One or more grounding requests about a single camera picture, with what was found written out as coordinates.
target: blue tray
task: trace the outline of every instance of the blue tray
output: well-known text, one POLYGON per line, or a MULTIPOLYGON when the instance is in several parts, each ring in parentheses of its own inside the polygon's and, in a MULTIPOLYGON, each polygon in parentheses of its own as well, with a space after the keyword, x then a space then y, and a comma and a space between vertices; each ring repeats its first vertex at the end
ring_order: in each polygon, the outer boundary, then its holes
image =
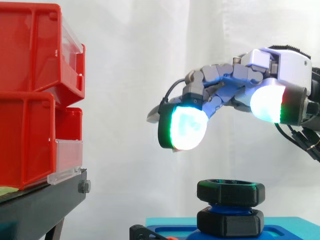
MULTIPOLYGON (((299 217, 265 217, 264 223, 266 224, 265 233, 256 238, 257 240, 320 240, 320 226, 299 217)), ((146 220, 146 226, 152 231, 158 232, 164 237, 172 236, 179 240, 185 240, 188 235, 195 231, 197 229, 196 224, 197 219, 193 217, 147 218, 146 220)), ((205 239, 203 233, 200 232, 194 233, 194 237, 197 234, 201 234, 201 239, 205 239)), ((219 238, 208 236, 207 239, 218 240, 219 238)))

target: green light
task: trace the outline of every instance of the green light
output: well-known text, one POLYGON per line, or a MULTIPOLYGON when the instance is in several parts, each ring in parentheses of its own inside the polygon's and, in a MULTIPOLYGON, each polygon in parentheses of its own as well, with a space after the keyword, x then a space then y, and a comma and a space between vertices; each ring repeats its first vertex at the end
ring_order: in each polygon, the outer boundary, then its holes
POLYGON ((178 150, 195 148, 204 138, 208 117, 194 107, 177 106, 171 116, 170 139, 178 150))
POLYGON ((253 115, 268 122, 280 123, 285 88, 280 85, 268 85, 257 89, 250 100, 253 115))

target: red storage bin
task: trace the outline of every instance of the red storage bin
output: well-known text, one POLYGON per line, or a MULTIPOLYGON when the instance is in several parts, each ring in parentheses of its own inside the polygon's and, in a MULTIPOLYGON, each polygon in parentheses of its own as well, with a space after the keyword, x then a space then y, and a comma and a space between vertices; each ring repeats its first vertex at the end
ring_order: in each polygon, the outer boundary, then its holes
POLYGON ((81 109, 55 108, 48 92, 0 92, 0 113, 0 187, 22 190, 80 174, 81 109))
POLYGON ((0 91, 49 92, 67 107, 85 97, 85 47, 60 6, 0 2, 0 91))

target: black clamp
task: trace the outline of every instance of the black clamp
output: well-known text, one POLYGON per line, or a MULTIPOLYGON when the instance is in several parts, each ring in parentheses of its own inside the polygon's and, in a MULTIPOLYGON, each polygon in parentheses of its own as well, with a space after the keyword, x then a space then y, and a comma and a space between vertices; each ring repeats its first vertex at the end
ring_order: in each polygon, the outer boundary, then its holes
POLYGON ((161 236, 142 225, 133 225, 130 227, 129 232, 129 240, 168 240, 164 236, 161 236))

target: metal bolt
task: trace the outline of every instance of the metal bolt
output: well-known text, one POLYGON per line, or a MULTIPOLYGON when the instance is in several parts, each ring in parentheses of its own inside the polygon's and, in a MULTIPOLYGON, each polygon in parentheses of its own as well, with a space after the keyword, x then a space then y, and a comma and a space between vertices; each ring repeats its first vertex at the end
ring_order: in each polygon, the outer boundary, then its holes
POLYGON ((88 194, 91 190, 91 181, 90 180, 82 180, 79 183, 78 191, 81 194, 88 194))
POLYGON ((145 236, 143 234, 140 234, 136 240, 145 240, 145 236))

